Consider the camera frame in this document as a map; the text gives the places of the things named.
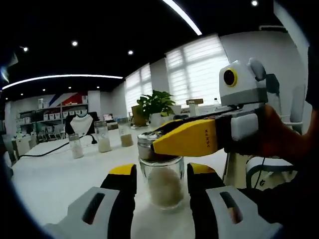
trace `yellow camera ring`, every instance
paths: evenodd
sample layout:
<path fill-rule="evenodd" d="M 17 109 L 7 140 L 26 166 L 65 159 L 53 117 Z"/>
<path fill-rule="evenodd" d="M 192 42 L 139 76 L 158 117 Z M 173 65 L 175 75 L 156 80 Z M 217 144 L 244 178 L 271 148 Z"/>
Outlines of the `yellow camera ring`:
<path fill-rule="evenodd" d="M 224 72 L 224 81 L 228 87 L 234 87 L 237 84 L 237 73 L 234 69 L 228 68 Z"/>

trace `black ceiling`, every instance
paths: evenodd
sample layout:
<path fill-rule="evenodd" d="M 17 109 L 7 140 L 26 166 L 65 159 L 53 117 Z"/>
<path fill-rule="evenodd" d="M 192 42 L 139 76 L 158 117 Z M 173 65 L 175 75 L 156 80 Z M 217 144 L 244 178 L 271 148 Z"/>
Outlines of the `black ceiling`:
<path fill-rule="evenodd" d="M 270 0 L 176 0 L 196 23 L 202 36 L 258 30 L 280 24 Z M 148 62 L 198 36 L 161 0 L 107 1 L 101 6 L 72 10 L 50 9 L 21 13 L 11 25 L 18 63 L 9 67 L 9 80 L 57 74 L 99 74 L 126 77 Z M 78 41 L 73 47 L 71 41 Z M 20 47 L 28 47 L 24 52 Z M 10 87 L 3 97 L 17 100 L 69 91 L 112 91 L 123 80 L 55 78 Z"/>

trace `black cable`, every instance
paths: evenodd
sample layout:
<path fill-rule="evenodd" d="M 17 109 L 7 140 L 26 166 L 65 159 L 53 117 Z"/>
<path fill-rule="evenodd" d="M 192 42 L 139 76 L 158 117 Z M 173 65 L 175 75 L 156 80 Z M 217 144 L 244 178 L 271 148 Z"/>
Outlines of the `black cable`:
<path fill-rule="evenodd" d="M 257 187 L 257 184 L 258 184 L 259 179 L 260 179 L 261 171 L 263 171 L 264 163 L 265 163 L 265 157 L 264 157 L 264 159 L 263 159 L 263 162 L 261 163 L 261 168 L 260 168 L 259 175 L 258 175 L 258 178 L 257 178 L 257 181 L 256 181 L 256 184 L 255 184 L 255 187 L 254 187 L 254 188 Z"/>
<path fill-rule="evenodd" d="M 92 142 L 91 142 L 92 144 L 96 144 L 96 143 L 97 143 L 96 139 L 95 139 L 94 136 L 91 135 L 91 134 L 83 135 L 83 136 L 79 137 L 79 139 L 80 139 L 80 138 L 83 138 L 84 136 L 87 136 L 87 135 L 89 135 L 89 136 L 92 137 Z M 44 153 L 44 154 L 39 154 L 39 155 L 24 154 L 24 155 L 21 155 L 20 158 L 22 158 L 22 157 L 24 157 L 24 156 L 27 156 L 27 157 L 43 157 L 43 156 L 46 156 L 47 154 L 50 154 L 50 153 L 52 153 L 52 152 L 54 152 L 54 151 L 56 151 L 56 150 L 58 150 L 58 149 L 60 149 L 60 148 L 62 148 L 62 147 L 64 147 L 64 146 L 68 145 L 69 143 L 70 143 L 70 142 L 67 142 L 67 143 L 65 143 L 65 144 L 63 144 L 63 145 L 61 145 L 61 146 L 59 146 L 59 147 L 57 147 L 57 148 L 55 148 L 55 149 L 53 149 L 53 150 L 51 150 L 51 151 L 49 151 L 49 152 L 46 152 L 46 153 Z"/>

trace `window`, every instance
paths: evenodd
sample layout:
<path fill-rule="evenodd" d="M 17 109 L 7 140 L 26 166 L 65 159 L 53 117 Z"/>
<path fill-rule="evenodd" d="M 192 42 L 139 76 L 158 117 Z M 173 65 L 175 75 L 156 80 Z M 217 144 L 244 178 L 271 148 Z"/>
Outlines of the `window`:
<path fill-rule="evenodd" d="M 152 94 L 151 70 L 147 64 L 132 73 L 125 81 L 125 103 L 127 112 L 132 112 L 132 106 L 136 106 L 136 100 L 141 95 Z"/>
<path fill-rule="evenodd" d="M 166 54 L 170 93 L 176 104 L 186 106 L 186 100 L 203 98 L 212 105 L 220 102 L 219 71 L 229 64 L 217 35 L 184 45 Z"/>

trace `sample jar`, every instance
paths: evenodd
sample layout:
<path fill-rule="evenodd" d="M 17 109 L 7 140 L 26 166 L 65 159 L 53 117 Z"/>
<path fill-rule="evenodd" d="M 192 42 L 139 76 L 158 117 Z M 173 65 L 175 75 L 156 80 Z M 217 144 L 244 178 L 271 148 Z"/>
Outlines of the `sample jar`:
<path fill-rule="evenodd" d="M 69 135 L 70 147 L 72 150 L 73 158 L 83 157 L 83 150 L 79 135 L 77 133 Z"/>
<path fill-rule="evenodd" d="M 95 134 L 98 140 L 98 148 L 100 153 L 111 151 L 109 132 L 105 121 L 94 122 Z"/>
<path fill-rule="evenodd" d="M 119 126 L 122 147 L 132 146 L 133 140 L 131 134 L 131 123 L 129 121 L 129 118 L 119 118 L 117 122 Z"/>
<path fill-rule="evenodd" d="M 139 161 L 153 205 L 161 209 L 176 208 L 184 198 L 184 158 L 155 154 L 151 144 L 157 132 L 138 136 Z"/>

